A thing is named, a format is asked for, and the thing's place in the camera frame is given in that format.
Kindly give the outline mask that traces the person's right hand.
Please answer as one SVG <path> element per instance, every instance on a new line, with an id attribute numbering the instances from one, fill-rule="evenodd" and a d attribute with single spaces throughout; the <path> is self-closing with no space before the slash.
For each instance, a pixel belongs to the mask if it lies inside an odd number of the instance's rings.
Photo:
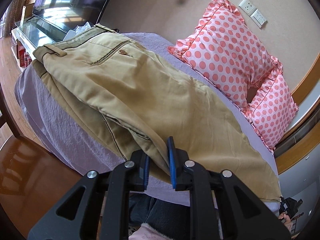
<path id="1" fill-rule="evenodd" d="M 291 221 L 291 218 L 285 212 L 283 212 L 278 216 L 278 219 L 281 221 L 284 220 L 283 225 L 287 228 L 287 230 L 289 230 L 289 232 L 291 232 L 293 227 L 293 222 Z"/>

